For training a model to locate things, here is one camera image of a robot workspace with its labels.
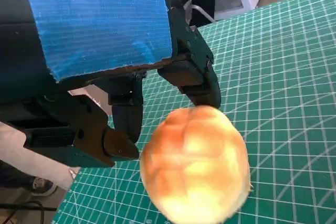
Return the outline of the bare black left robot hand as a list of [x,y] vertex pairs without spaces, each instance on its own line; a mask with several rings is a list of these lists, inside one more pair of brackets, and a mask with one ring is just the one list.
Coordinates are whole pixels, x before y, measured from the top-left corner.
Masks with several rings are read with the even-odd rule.
[[1,122],[68,166],[139,157],[142,81],[221,105],[214,56],[186,21],[191,0],[1,0]]

